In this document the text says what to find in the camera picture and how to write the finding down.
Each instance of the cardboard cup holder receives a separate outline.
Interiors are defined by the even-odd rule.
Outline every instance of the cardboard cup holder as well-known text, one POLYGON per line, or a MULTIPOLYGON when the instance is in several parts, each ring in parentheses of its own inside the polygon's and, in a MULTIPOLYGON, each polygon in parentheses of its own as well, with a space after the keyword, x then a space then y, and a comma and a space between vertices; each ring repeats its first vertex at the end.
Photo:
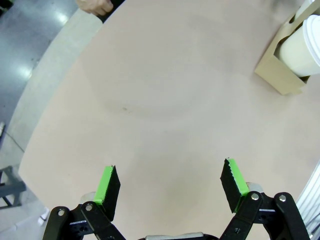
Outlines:
POLYGON ((317 12, 319 8, 320 0, 315 0, 296 19, 296 13, 290 16, 279 28, 254 70, 282 95, 302 93, 301 88, 306 85, 310 76, 296 76, 276 57, 276 52, 281 44, 302 26, 304 20, 317 12))

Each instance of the human hand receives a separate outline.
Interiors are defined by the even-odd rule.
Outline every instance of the human hand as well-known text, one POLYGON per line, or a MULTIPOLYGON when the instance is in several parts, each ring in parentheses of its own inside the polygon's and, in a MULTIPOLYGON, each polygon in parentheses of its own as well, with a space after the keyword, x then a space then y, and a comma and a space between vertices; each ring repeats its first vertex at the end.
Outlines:
POLYGON ((75 0, 75 2, 80 9, 96 16, 104 16, 114 8, 110 0, 75 0))

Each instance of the metal screw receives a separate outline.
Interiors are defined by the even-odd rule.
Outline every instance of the metal screw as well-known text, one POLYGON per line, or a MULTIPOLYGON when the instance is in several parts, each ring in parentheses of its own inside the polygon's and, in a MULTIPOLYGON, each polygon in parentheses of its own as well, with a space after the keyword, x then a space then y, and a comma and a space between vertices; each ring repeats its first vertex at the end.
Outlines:
POLYGON ((91 203, 88 203, 88 204, 85 206, 85 210, 91 211, 91 210, 92 210, 92 204, 91 204, 91 203))
POLYGON ((256 193, 253 193, 252 195, 251 195, 251 198, 252 198, 252 200, 258 200, 259 199, 259 195, 258 194, 256 194, 256 193))
POLYGON ((58 211, 58 215, 61 217, 65 214, 65 210, 61 209, 58 211))
POLYGON ((285 201, 287 200, 287 198, 286 198, 285 195, 280 195, 279 200, 280 200, 281 202, 285 202, 285 201))

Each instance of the gray floor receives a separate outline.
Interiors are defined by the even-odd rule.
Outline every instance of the gray floor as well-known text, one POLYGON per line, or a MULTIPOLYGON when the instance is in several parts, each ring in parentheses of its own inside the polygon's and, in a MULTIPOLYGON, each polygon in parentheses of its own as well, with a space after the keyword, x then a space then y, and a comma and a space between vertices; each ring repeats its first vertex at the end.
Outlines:
POLYGON ((33 69, 76 10, 74 0, 16 0, 0 17, 0 122, 9 124, 33 69))
MULTIPOLYGON (((48 101, 101 26, 101 21, 95 16, 78 10, 58 35, 55 38, 52 36, 54 40, 33 69, 31 77, 24 82, 24 90, 21 89, 23 92, 17 94, 18 91, 15 91, 16 101, 20 100, 15 103, 15 110, 14 107, 12 109, 12 117, 7 115, 7 119, 11 118, 11 121, 6 128, 7 133, 2 136, 0 169, 12 165, 14 172, 18 172, 24 150, 48 101)), ((2 87, 1 81, 0 84, 1 91, 8 91, 2 87)), ((1 240, 42 239, 44 226, 39 226, 37 221, 45 212, 45 206, 29 189, 23 193, 21 202, 22 206, 1 210, 1 240)))

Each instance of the white paper cup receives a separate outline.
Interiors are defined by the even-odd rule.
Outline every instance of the white paper cup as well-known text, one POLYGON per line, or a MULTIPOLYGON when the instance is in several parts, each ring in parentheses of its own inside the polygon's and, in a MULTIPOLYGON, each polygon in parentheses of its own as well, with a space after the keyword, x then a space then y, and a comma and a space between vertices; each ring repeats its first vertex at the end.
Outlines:
POLYGON ((320 16, 304 20, 280 46, 278 58, 298 77, 320 74, 320 16))

